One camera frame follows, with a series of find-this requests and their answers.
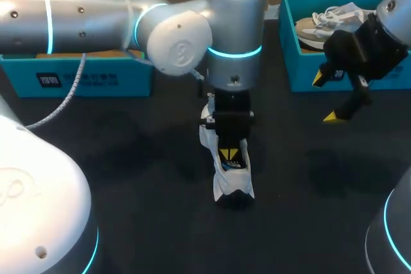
shoe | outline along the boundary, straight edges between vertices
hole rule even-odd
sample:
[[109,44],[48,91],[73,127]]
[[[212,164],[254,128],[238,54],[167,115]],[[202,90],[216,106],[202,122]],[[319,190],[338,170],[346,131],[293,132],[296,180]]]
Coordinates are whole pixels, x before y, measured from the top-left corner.
[[295,23],[295,32],[302,47],[322,51],[325,41],[335,30],[356,31],[367,19],[372,10],[363,10],[354,3],[344,6],[330,6],[324,13],[313,13],[312,17]]
[[[214,98],[204,107],[201,118],[211,118],[214,111]],[[215,130],[200,125],[201,145],[210,150],[214,160],[213,191],[214,200],[222,206],[246,205],[254,201],[251,183],[250,157],[247,141],[241,140],[237,146],[221,147],[222,141]]]

cable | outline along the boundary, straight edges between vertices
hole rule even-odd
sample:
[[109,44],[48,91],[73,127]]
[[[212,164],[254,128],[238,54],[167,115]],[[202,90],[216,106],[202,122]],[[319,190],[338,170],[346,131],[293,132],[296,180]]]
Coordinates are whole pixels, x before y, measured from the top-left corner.
[[80,81],[80,78],[82,77],[82,73],[84,70],[84,65],[85,65],[85,60],[87,58],[87,54],[83,54],[82,55],[82,59],[80,60],[80,65],[78,66],[77,69],[77,74],[76,77],[74,78],[74,82],[70,88],[69,94],[66,96],[66,98],[63,100],[63,102],[56,108],[56,110],[54,112],[52,112],[50,115],[48,115],[47,117],[45,117],[43,120],[40,120],[36,123],[33,123],[31,125],[26,126],[27,129],[29,130],[33,130],[35,128],[38,128],[39,126],[42,126],[44,124],[46,124],[47,122],[49,122],[50,120],[54,119],[59,113],[61,113],[61,111],[63,109],[65,109],[65,107],[68,105],[68,103],[71,101],[71,99],[73,98],[78,83]]
[[[153,63],[151,63],[151,61],[149,61],[149,60],[140,59],[140,58],[136,57],[135,54],[133,54],[131,51],[126,50],[126,51],[124,51],[124,53],[126,55],[128,55],[131,59],[133,59],[137,62],[140,62],[142,64],[146,64],[146,65],[153,65]],[[84,53],[82,55],[82,59],[80,60],[80,65],[78,66],[76,77],[74,78],[74,82],[73,82],[73,84],[70,88],[70,91],[69,91],[68,95],[63,100],[63,102],[55,109],[54,112],[52,112],[50,115],[48,115],[44,119],[42,119],[42,120],[40,120],[36,123],[33,123],[31,125],[26,126],[27,129],[33,130],[35,128],[38,128],[39,126],[42,126],[42,125],[48,123],[49,121],[54,119],[59,113],[61,113],[61,111],[63,111],[63,109],[65,109],[65,107],[70,103],[71,99],[73,98],[73,96],[76,92],[78,83],[80,82],[80,78],[82,77],[82,74],[83,74],[86,59],[87,59],[87,54]],[[191,70],[190,73],[197,80],[204,81],[204,76],[202,76],[198,71],[193,69],[193,70]]]

black table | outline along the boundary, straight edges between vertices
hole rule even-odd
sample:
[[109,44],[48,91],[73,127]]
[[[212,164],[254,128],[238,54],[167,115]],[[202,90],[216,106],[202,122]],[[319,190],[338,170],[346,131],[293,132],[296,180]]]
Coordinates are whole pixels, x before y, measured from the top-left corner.
[[[90,183],[106,273],[367,273],[368,224],[410,163],[411,92],[373,92],[350,123],[323,124],[348,93],[291,93],[276,22],[262,55],[245,210],[213,202],[190,76],[156,74],[148,99],[76,98],[36,131]],[[18,99],[3,74],[0,91],[26,124],[60,103]]]

teal box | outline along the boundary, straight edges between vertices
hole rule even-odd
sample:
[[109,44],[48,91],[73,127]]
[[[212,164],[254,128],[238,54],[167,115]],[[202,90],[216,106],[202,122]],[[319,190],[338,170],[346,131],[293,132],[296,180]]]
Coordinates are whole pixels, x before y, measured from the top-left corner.
[[[0,65],[20,98],[64,98],[77,72],[80,58],[39,58],[3,55]],[[147,97],[151,94],[153,67],[119,58],[87,57],[76,96]]]
[[[323,87],[312,86],[320,64],[326,61],[324,53],[302,53],[294,23],[311,17],[313,12],[324,12],[330,6],[355,3],[367,10],[375,10],[382,0],[281,0],[279,36],[284,62],[293,92],[352,90],[348,76],[342,81],[329,81]],[[370,89],[411,89],[411,57],[404,59],[382,80],[370,82]]]

black mount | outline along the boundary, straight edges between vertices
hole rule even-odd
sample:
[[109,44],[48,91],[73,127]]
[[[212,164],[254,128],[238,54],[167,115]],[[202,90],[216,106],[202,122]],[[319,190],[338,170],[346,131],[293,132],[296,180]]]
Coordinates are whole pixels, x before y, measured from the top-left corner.
[[373,13],[354,33],[336,30],[324,43],[324,52],[327,62],[320,66],[313,86],[322,87],[336,71],[347,73],[353,93],[334,109],[336,118],[343,120],[371,104],[368,82],[382,79],[408,56],[407,46],[395,41]]
[[220,148],[235,148],[240,140],[249,137],[254,124],[250,92],[215,89],[214,103],[213,117],[201,119],[200,125],[208,130],[216,130]]

